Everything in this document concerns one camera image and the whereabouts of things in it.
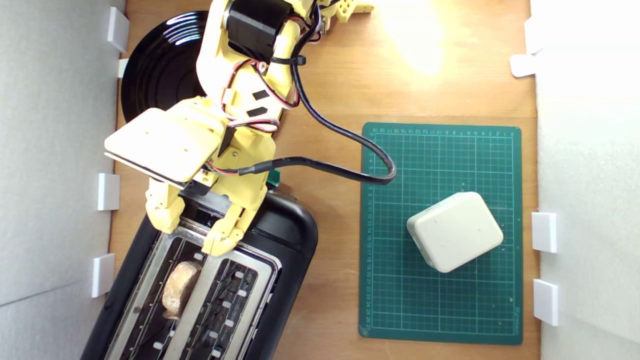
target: white bracket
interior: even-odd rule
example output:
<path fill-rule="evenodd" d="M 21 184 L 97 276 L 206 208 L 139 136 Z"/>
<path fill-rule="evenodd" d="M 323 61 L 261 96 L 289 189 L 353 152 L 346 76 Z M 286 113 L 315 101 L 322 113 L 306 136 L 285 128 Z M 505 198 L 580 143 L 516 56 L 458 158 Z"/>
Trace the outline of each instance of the white bracket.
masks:
<path fill-rule="evenodd" d="M 556 214 L 531 213 L 531 238 L 534 250 L 557 253 Z"/>
<path fill-rule="evenodd" d="M 120 176 L 101 173 L 98 175 L 98 210 L 120 209 Z"/>
<path fill-rule="evenodd" d="M 118 63 L 118 79 L 122 79 L 124 76 L 124 70 L 127 68 L 127 64 L 129 63 L 129 59 L 120 59 Z"/>
<path fill-rule="evenodd" d="M 129 19 L 115 6 L 112 6 L 109 10 L 107 41 L 121 53 L 127 52 L 127 45 L 129 44 Z"/>
<path fill-rule="evenodd" d="M 107 293 L 113 285 L 115 255 L 106 254 L 93 259 L 93 282 L 91 297 L 96 298 Z"/>
<path fill-rule="evenodd" d="M 558 326 L 558 285 L 533 279 L 533 316 Z"/>
<path fill-rule="evenodd" d="M 546 32 L 537 17 L 530 17 L 524 22 L 524 38 L 526 54 L 512 55 L 509 59 L 511 73 L 516 78 L 533 75 L 537 71 L 535 54 L 544 48 Z"/>

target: white wall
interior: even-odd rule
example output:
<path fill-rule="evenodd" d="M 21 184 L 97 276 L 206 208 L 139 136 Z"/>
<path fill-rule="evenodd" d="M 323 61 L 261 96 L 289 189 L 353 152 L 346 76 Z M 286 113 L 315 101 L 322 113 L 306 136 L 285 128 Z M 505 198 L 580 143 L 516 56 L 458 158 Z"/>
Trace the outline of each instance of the white wall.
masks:
<path fill-rule="evenodd" d="M 536 55 L 540 211 L 557 213 L 559 326 L 542 359 L 640 359 L 640 4 L 531 0 L 548 29 Z"/>
<path fill-rule="evenodd" d="M 119 53 L 109 6 L 124 0 L 0 0 L 0 359 L 78 358 L 103 299 L 91 258 L 111 214 L 97 174 L 115 130 Z"/>

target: robotic arm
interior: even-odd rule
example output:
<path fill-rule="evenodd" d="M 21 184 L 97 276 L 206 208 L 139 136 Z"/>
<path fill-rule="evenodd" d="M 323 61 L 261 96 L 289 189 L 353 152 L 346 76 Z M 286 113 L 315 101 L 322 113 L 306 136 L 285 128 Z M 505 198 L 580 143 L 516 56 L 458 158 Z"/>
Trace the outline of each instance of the robotic arm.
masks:
<path fill-rule="evenodd" d="M 202 251 L 232 250 L 251 224 L 267 192 L 268 171 L 305 165 L 372 183 L 389 183 L 396 166 L 377 145 L 322 118 L 301 86 L 302 47 L 330 27 L 372 6 L 358 0 L 215 0 L 196 64 L 207 97 L 149 109 L 105 140 L 106 155 L 150 176 L 146 210 L 153 226 L 172 232 L 184 210 L 181 190 L 214 192 L 231 202 L 206 236 Z M 331 130 L 372 149 L 388 175 L 374 177 L 320 161 L 273 159 L 271 137 L 284 110 L 302 102 Z"/>

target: white box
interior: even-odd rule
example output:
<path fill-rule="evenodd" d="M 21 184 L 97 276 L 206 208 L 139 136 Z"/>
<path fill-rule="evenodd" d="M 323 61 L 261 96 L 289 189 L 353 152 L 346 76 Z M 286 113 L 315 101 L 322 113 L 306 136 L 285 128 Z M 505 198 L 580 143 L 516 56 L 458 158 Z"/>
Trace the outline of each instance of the white box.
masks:
<path fill-rule="evenodd" d="M 409 218 L 407 229 L 427 264 L 450 272 L 502 243 L 504 236 L 480 194 L 455 193 Z"/>

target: wire bundle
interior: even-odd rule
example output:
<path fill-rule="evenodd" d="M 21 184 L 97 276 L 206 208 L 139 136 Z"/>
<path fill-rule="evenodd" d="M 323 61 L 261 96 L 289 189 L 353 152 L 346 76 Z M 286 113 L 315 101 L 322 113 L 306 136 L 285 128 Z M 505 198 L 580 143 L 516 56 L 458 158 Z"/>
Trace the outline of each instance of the wire bundle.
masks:
<path fill-rule="evenodd" d="M 296 16 L 298 18 L 300 18 L 300 20 L 302 20 L 302 22 L 305 23 L 306 26 L 308 26 L 308 30 L 305 31 L 300 40 L 298 41 L 298 43 L 296 44 L 296 46 L 294 47 L 294 50 L 291 54 L 291 58 L 292 59 L 296 59 L 298 58 L 298 56 L 300 55 L 300 52 L 302 51 L 302 49 L 304 48 L 304 46 L 309 43 L 312 40 L 312 37 L 319 33 L 320 30 L 320 18 L 321 18 L 321 7 L 317 5 L 317 0 L 314 0 L 314 3 L 312 5 L 312 12 L 310 14 L 310 20 L 311 20 L 311 24 L 307 23 L 302 17 Z M 264 78 L 262 77 L 262 74 L 259 71 L 259 63 L 257 60 L 245 60 L 242 61 L 242 65 L 244 65 L 245 63 L 251 63 L 251 65 L 254 67 L 254 70 L 256 71 L 256 73 L 260 74 L 260 78 L 264 81 Z M 291 62 L 291 76 L 293 77 L 293 82 L 295 85 L 295 97 L 297 99 L 298 102 L 302 102 L 304 104 L 304 106 L 307 108 L 308 112 L 316 119 L 316 121 L 318 121 L 320 124 L 322 124 L 324 127 L 327 127 L 329 130 L 334 131 L 342 136 L 345 136 L 349 139 L 352 139 L 358 143 L 360 143 L 361 145 L 363 145 L 364 147 L 368 148 L 369 150 L 371 150 L 373 153 L 375 153 L 375 155 L 377 155 L 377 157 L 379 157 L 380 160 L 382 160 L 382 162 L 385 164 L 386 168 L 387 168 L 387 174 L 384 176 L 373 176 L 373 175 L 369 175 L 369 174 L 364 174 L 361 172 L 357 172 L 357 171 L 353 171 L 353 170 L 349 170 L 346 169 L 344 167 L 340 167 L 338 165 L 334 165 L 331 163 L 325 163 L 323 161 L 319 161 L 319 160 L 315 160 L 315 159 L 311 159 L 311 158 L 306 158 L 303 156 L 292 156 L 292 157 L 288 157 L 288 158 L 279 158 L 279 159 L 273 159 L 273 160 L 268 160 L 268 161 L 263 161 L 261 163 L 257 163 L 254 164 L 250 167 L 244 167 L 244 168 L 236 168 L 236 169 L 218 169 L 218 168 L 213 168 L 214 171 L 217 171 L 220 174 L 226 175 L 226 176 L 241 176 L 241 175 L 246 175 L 246 174 L 259 174 L 262 172 L 267 172 L 270 170 L 273 170 L 274 168 L 281 168 L 281 167 L 288 167 L 288 166 L 306 166 L 306 167 L 310 167 L 310 168 L 314 168 L 316 170 L 320 170 L 323 172 L 327 172 L 330 174 L 335 174 L 341 177 L 345 177 L 347 179 L 352 179 L 352 180 L 356 180 L 356 181 L 360 181 L 363 183 L 371 183 L 371 184 L 389 184 L 390 182 L 392 182 L 395 178 L 396 178 L 396 173 L 397 173 L 397 168 L 396 168 L 396 164 L 394 163 L 393 159 L 391 159 L 391 157 L 378 145 L 376 145 L 374 142 L 372 142 L 371 140 L 364 138 L 348 129 L 345 129 L 343 127 L 340 127 L 336 124 L 334 124 L 333 122 L 330 122 L 329 120 L 327 120 L 326 118 L 324 118 L 312 105 L 311 102 L 309 101 L 309 98 L 307 97 L 305 90 L 302 86 L 302 80 L 300 78 L 300 72 L 298 69 L 298 62 L 297 61 L 292 61 Z"/>

